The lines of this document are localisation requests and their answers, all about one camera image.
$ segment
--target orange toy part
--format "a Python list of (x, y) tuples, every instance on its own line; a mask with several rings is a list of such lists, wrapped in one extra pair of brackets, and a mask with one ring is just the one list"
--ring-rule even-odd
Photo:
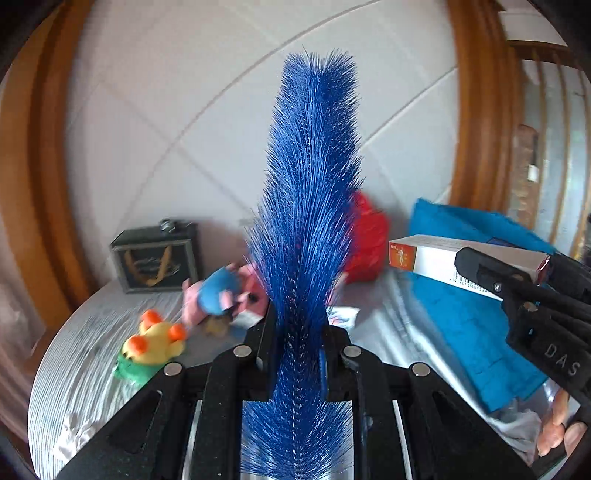
[(134, 355), (141, 355), (148, 350), (148, 342), (141, 335), (133, 335), (128, 340), (129, 351)]
[(144, 322), (146, 329), (150, 328), (152, 325), (156, 325), (157, 323), (161, 323), (162, 321), (163, 321), (162, 317), (160, 316), (160, 314), (158, 312), (156, 312), (156, 310), (153, 310), (153, 309), (146, 310), (142, 314), (142, 322)]
[(185, 340), (187, 338), (187, 331), (185, 330), (184, 325), (181, 323), (176, 323), (170, 327), (168, 330), (168, 339), (171, 342), (176, 342), (177, 340)]

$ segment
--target metal screw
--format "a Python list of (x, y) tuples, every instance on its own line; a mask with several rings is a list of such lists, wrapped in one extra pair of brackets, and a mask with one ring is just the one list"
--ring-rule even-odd
[(427, 364), (417, 363), (413, 365), (413, 373), (417, 377), (426, 377), (429, 373), (431, 373), (431, 369)]
[(235, 349), (234, 349), (234, 355), (237, 356), (238, 358), (243, 358), (245, 356), (248, 356), (252, 353), (252, 348), (250, 348), (248, 345), (238, 345)]
[(183, 366), (177, 362), (172, 362), (164, 367), (164, 375), (173, 377), (183, 371)]
[(361, 348), (359, 348), (357, 345), (347, 345), (345, 348), (343, 348), (343, 353), (349, 358), (355, 358), (356, 356), (361, 355)]
[(523, 306), (528, 312), (537, 312), (538, 311), (538, 307), (534, 303), (531, 303), (530, 301), (526, 301), (523, 304)]

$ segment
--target blue bristle brush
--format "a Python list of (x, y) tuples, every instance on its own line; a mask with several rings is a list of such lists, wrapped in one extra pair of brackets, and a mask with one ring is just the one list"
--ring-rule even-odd
[(278, 313), (273, 398), (246, 403), (242, 470), (278, 480), (335, 472), (352, 444), (350, 405), (325, 402), (326, 302), (351, 243), (360, 186), (355, 64), (291, 54), (269, 135), (268, 176), (249, 249)]

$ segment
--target finger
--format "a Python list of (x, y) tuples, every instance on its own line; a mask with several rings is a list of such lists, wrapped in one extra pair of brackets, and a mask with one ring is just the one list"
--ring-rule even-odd
[(586, 431), (587, 426), (580, 421), (576, 421), (566, 430), (564, 434), (564, 450), (566, 450), (566, 455), (570, 456), (573, 453)]
[(555, 448), (564, 439), (564, 425), (554, 425), (552, 422), (548, 422), (542, 429), (542, 436), (546, 439), (550, 448)]
[(569, 394), (562, 388), (558, 391), (552, 402), (552, 423), (560, 425), (566, 422), (569, 415)]
[(548, 455), (549, 451), (550, 451), (550, 444), (546, 440), (546, 437), (543, 434), (541, 434), (538, 437), (538, 455), (543, 457), (544, 455)]

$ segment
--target gray tablecloth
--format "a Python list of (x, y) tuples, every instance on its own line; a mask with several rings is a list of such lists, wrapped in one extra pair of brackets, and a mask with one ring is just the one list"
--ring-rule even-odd
[[(390, 364), (430, 364), (506, 442), (531, 461), (540, 419), (529, 408), (543, 413), (554, 385), (544, 385), (525, 405), (516, 402), (492, 416), (485, 414), (453, 352), (412, 297), (408, 279), (393, 269), (387, 268), (374, 283), (345, 287), (339, 305), (361, 309), (357, 326), (350, 333), (354, 343)], [(104, 423), (137, 391), (133, 385), (114, 379), (112, 371), (118, 349), (137, 331), (140, 314), (156, 308), (174, 321), (180, 316), (181, 306), (180, 293), (125, 295), (115, 281), (93, 295), (66, 322), (43, 358), (31, 394), (31, 456), (41, 480), (53, 479), (63, 466), (51, 450), (66, 414), (74, 414), (79, 423)], [(239, 344), (244, 333), (234, 329), (224, 339), (215, 339), (197, 328), (180, 361), (187, 367), (209, 362)]]

